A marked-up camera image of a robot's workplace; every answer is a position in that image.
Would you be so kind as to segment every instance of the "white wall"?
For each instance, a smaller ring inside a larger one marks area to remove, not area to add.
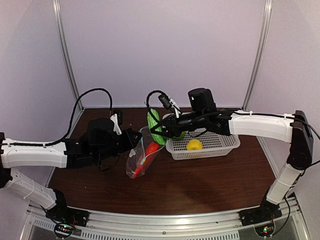
[[[7,138],[52,141],[67,130],[75,102],[51,0],[0,0],[0,131]],[[51,167],[22,167],[44,184]],[[0,235],[16,240],[28,202],[0,189]]]
[[[274,0],[268,40],[249,109],[264,113],[303,110],[320,132],[320,1]],[[289,144],[266,139],[278,169],[285,163]],[[320,159],[314,139],[314,161]],[[320,235],[320,165],[310,168],[295,192],[311,233]]]
[[[219,107],[243,105],[264,0],[63,0],[66,41],[79,92],[110,90],[115,106],[144,107],[155,89],[190,106],[210,88]],[[85,107],[106,106],[101,94]],[[155,97],[153,105],[160,105]]]

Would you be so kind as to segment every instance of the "brown table surface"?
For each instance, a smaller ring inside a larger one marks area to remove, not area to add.
[[[146,108],[122,110],[122,129],[138,131],[147,125]],[[79,138],[89,120],[108,115],[107,109],[86,109],[71,137]],[[136,179],[126,175],[128,153],[107,172],[97,166],[56,168],[49,186],[62,191],[71,207],[112,213],[194,214],[256,206],[275,177],[257,138],[239,138],[240,147],[222,157],[177,161],[163,149]],[[108,158],[104,165],[115,160]]]

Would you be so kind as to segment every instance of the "red pepper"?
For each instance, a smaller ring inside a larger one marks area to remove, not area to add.
[[[160,147],[159,144],[154,141],[149,144],[149,146],[146,148],[146,150],[144,152],[144,156],[147,158],[143,164],[141,164],[141,163],[138,164],[138,166],[136,167],[136,169],[133,173],[133,176],[132,176],[133,179],[135,179],[142,172],[143,169],[147,168],[149,166],[149,164],[151,164],[151,162],[154,160],[154,158],[157,155],[156,153],[155,154],[152,154],[152,153],[159,150],[159,147]]]

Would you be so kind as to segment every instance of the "plastic bag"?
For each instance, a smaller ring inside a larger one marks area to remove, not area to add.
[[[150,130],[147,126],[140,129],[142,138],[137,146],[130,151],[126,161],[126,174],[135,179],[143,176],[157,153],[164,148],[164,145],[159,145],[154,142]]]

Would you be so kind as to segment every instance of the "yellow ball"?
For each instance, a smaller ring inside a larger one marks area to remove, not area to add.
[[[186,145],[186,149],[189,150],[201,150],[203,149],[202,143],[198,139],[191,139]]]

